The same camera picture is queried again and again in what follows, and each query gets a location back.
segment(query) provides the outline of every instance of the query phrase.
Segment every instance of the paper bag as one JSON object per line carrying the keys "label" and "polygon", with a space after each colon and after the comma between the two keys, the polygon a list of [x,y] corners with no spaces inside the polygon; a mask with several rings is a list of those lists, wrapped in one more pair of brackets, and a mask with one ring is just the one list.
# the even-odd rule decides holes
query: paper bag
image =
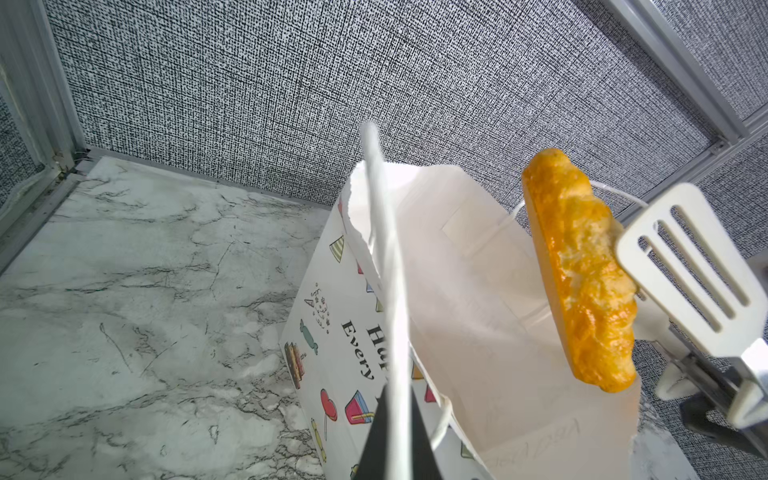
{"label": "paper bag", "polygon": [[[629,478],[639,380],[576,380],[531,238],[460,168],[387,164],[411,316],[413,386],[444,478]],[[327,478],[349,478],[386,382],[365,166],[334,207],[283,331]]]}

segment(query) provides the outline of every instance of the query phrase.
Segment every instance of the golden fried snack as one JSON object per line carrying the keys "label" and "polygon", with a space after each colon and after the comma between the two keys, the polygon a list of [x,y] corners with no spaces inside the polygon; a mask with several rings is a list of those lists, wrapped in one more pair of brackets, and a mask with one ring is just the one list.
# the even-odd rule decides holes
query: golden fried snack
{"label": "golden fried snack", "polygon": [[555,148],[528,164],[523,194],[552,315],[574,376],[606,392],[626,389],[637,375],[632,363],[637,287],[614,255],[621,224],[592,194],[587,176]]}

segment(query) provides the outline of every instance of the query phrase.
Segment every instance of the textured wall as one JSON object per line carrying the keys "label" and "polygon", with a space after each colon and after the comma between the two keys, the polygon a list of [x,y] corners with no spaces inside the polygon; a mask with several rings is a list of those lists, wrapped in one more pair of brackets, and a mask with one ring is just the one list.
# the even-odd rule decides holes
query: textured wall
{"label": "textured wall", "polygon": [[768,135],[707,175],[699,188],[744,258],[768,248]]}
{"label": "textured wall", "polygon": [[330,204],[373,119],[514,205],[544,147],[643,194],[710,143],[597,2],[192,3],[48,0],[90,144]]}
{"label": "textured wall", "polygon": [[18,182],[28,179],[42,168],[32,160],[8,105],[0,98],[0,207]]}
{"label": "textured wall", "polygon": [[654,0],[742,118],[768,103],[766,0]]}

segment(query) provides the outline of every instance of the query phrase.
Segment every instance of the slotted spatula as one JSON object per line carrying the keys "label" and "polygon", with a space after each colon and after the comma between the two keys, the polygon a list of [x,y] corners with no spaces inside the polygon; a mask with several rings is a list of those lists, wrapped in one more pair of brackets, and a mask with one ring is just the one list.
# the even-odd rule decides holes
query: slotted spatula
{"label": "slotted spatula", "polygon": [[[675,207],[723,278],[674,219]],[[654,231],[655,222],[669,233],[687,265]],[[653,247],[688,298],[645,254],[640,239]],[[656,199],[624,231],[616,243],[616,256],[701,351],[733,359],[751,399],[756,398],[753,387],[757,386],[768,396],[768,344],[763,340],[768,297],[701,190],[693,184],[678,184]],[[747,381],[756,385],[747,386]]]}

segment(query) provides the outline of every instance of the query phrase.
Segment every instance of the white marble countertop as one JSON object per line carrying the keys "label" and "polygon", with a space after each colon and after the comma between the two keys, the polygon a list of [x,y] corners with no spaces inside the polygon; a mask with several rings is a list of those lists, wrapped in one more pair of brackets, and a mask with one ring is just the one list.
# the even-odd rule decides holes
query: white marble countertop
{"label": "white marble countertop", "polygon": [[329,212],[103,158],[0,277],[0,478],[312,478],[277,344]]}

